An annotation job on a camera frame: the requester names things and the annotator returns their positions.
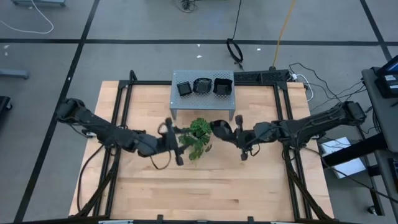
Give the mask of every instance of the wooden table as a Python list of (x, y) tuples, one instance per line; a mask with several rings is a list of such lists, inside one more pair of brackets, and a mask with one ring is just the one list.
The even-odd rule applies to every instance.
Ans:
[[(99, 93), (95, 114), (108, 121), (112, 117), (117, 86), (118, 82), (103, 82)], [(310, 115), (303, 85), (288, 83), (288, 87), (294, 118)], [(286, 118), (282, 92), (280, 100)], [(170, 117), (169, 101), (170, 86), (134, 85), (127, 125), (130, 129), (145, 129), (149, 134), (158, 136), (158, 125)], [(252, 129), (257, 122), (277, 120), (272, 87), (237, 86), (235, 114), (243, 115), (244, 129)], [(208, 121), (228, 120), (228, 112), (179, 111), (175, 124), (188, 127), (197, 117)], [(235, 123), (231, 122), (230, 125), (232, 129), (236, 128)], [(294, 220), (285, 163), (281, 158), (281, 143), (261, 144), (260, 153), (243, 162), (240, 160), (240, 150), (232, 144), (214, 136), (211, 142), (211, 151), (200, 160), (190, 162), (186, 153), (183, 156), (184, 166), (177, 166), (172, 158), (166, 170), (156, 170), (150, 159), (123, 151), (111, 218), (153, 220), (158, 214), (163, 214), (165, 220), (245, 221), (248, 216), (253, 216), (255, 221)], [(99, 146), (96, 139), (89, 139), (82, 163)], [(316, 142), (310, 142), (308, 147), (317, 149)], [(82, 205), (98, 186), (103, 155), (104, 151), (99, 153), (83, 174)], [(325, 213), (333, 217), (319, 156), (305, 150), (301, 151), (301, 156), (308, 191)], [(168, 159), (167, 153), (154, 157), (160, 167)], [(300, 214), (304, 217), (302, 197), (297, 188), (296, 191)], [(105, 190), (103, 194), (102, 214), (107, 193), (108, 190)], [(75, 193), (70, 214), (76, 212)]]

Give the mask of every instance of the black bowl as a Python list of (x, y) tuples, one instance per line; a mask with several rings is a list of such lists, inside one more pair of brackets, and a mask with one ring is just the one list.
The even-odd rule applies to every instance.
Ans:
[(193, 82), (193, 91), (195, 93), (208, 93), (211, 90), (211, 79), (197, 78)]
[(214, 80), (213, 92), (217, 95), (230, 95), (232, 93), (232, 80), (227, 78), (216, 78)]

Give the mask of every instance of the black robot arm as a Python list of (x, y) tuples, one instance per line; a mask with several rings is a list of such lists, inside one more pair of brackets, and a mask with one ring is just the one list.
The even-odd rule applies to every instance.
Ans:
[[(98, 141), (104, 144), (105, 148), (118, 146), (128, 152), (137, 151), (141, 157), (174, 151), (177, 165), (183, 165), (180, 155), (188, 146), (178, 147), (176, 134), (187, 132), (188, 129), (173, 127), (171, 118), (167, 118), (165, 123), (159, 126), (158, 133), (161, 137), (156, 138), (146, 134), (145, 131), (117, 127), (93, 114), (81, 100), (68, 98), (58, 108), (57, 120), (71, 126), (83, 126), (95, 133)], [(166, 129), (164, 133), (160, 132), (163, 126)]]
[(241, 115), (235, 117), (238, 128), (233, 132), (231, 126), (224, 120), (213, 121), (210, 126), (216, 137), (240, 148), (241, 159), (246, 160), (253, 145), (279, 141), (289, 147), (300, 148), (317, 134), (323, 134), (339, 125), (362, 124), (365, 119), (366, 115), (358, 103), (346, 101), (338, 103), (327, 111), (298, 120), (256, 123), (252, 130), (243, 130)]

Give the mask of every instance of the cart wheel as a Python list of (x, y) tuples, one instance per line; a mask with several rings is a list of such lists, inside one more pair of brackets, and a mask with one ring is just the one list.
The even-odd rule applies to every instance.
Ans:
[(370, 207), (368, 208), (368, 212), (369, 212), (370, 214), (372, 214), (372, 215), (377, 215), (376, 209), (374, 208), (374, 206), (370, 206)]
[(6, 106), (6, 110), (11, 110), (12, 109), (12, 104), (8, 103), (8, 105)]

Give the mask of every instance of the concrete floor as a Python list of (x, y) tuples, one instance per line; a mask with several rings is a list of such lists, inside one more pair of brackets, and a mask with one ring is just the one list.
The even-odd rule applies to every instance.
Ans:
[[(384, 40), (397, 42), (398, 28), (393, 15), (398, 1), (366, 2)], [(28, 80), (0, 78), (0, 95), (10, 96), (14, 104), (0, 129), (0, 223), (14, 220), (93, 3), (94, 0), (67, 0), (64, 8), (40, 6), (55, 26), (48, 35), (15, 32), (0, 24), (0, 67), (26, 69), (31, 74)], [(88, 39), (155, 40), (154, 44), (85, 44), (67, 96), (80, 98), (94, 109), (101, 82), (126, 79), (130, 69), (140, 80), (171, 80), (174, 69), (239, 71), (224, 44), (156, 44), (156, 40), (164, 39), (199, 43), (232, 37), (238, 0), (203, 0), (197, 4), (197, 11), (185, 14), (171, 0), (100, 0)], [(289, 5), (288, 0), (244, 0), (235, 39), (277, 40)], [(0, 1), (0, 19), (20, 29), (49, 28), (34, 9), (14, 6), (9, 0)], [(70, 39), (74, 44), (10, 44), (2, 39)], [(358, 82), (362, 69), (386, 63), (360, 0), (297, 1), (283, 40), (334, 42), (283, 45), (276, 65), (288, 68), (291, 63), (301, 62), (314, 69), (334, 92)], [(347, 41), (374, 44), (349, 46)], [(267, 70), (271, 65), (275, 45), (249, 44), (240, 48), (245, 70)], [(392, 56), (398, 54), (398, 47), (388, 50)], [(322, 85), (311, 72), (298, 66), (293, 69), (311, 83)], [(310, 108), (327, 100), (322, 89), (313, 88), (315, 97)], [(371, 105), (366, 92), (351, 99), (365, 109)], [(313, 112), (326, 110), (335, 103), (327, 103)], [(368, 119), (363, 129), (372, 126)], [(357, 131), (348, 127), (331, 130), (328, 136), (359, 139)], [(85, 143), (69, 127), (57, 125), (24, 221), (67, 217)], [(330, 171), (325, 171), (325, 175), (336, 218), (357, 223), (395, 222), (388, 200), (382, 199), (386, 216), (375, 217), (366, 211), (372, 205), (367, 189), (349, 180), (337, 180)], [(355, 177), (369, 183), (364, 174)], [(381, 178), (376, 181), (383, 191)]]

